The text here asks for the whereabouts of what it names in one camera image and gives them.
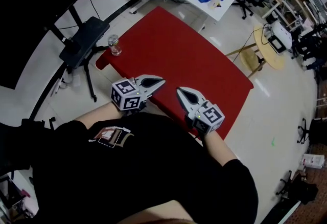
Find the small bottle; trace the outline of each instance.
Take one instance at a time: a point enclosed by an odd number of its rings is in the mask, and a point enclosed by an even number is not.
[[[211,0],[209,2],[209,8],[215,9],[219,5],[220,0]]]
[[[119,56],[122,52],[121,47],[118,45],[118,36],[111,35],[108,37],[108,45],[113,56]]]

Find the printed graphic on shirt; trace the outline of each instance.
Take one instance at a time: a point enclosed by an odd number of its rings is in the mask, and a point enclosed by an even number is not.
[[[105,127],[89,142],[98,142],[109,148],[124,147],[124,143],[129,136],[134,136],[127,128]]]

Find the round wooden table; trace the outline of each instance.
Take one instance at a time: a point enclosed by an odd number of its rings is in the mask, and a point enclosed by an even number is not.
[[[275,70],[282,70],[285,66],[284,56],[279,55],[273,49],[273,47],[268,43],[266,37],[262,34],[263,31],[262,25],[256,25],[253,29],[255,43],[226,55],[230,56],[235,53],[240,53],[241,62],[252,71],[248,78],[253,76],[258,70],[261,70],[265,63],[268,63]],[[257,52],[261,53],[263,57],[262,59],[256,56]]]

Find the white wall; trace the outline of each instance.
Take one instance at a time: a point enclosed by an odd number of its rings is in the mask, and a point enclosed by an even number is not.
[[[130,0],[92,0],[100,18],[106,19]],[[82,19],[97,16],[90,0],[78,0],[74,6]],[[75,22],[66,12],[57,22],[58,28],[74,26]],[[67,36],[73,36],[78,28],[62,30]],[[23,118],[28,118],[54,73],[62,64],[59,58],[64,45],[49,31],[35,49],[17,83],[16,89],[0,86],[0,122],[19,126]]]

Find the glass jar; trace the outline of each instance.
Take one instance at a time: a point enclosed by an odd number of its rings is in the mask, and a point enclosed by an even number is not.
[[[121,47],[118,44],[118,36],[111,35],[108,37],[108,45],[110,47],[113,56],[119,56],[122,52]]]

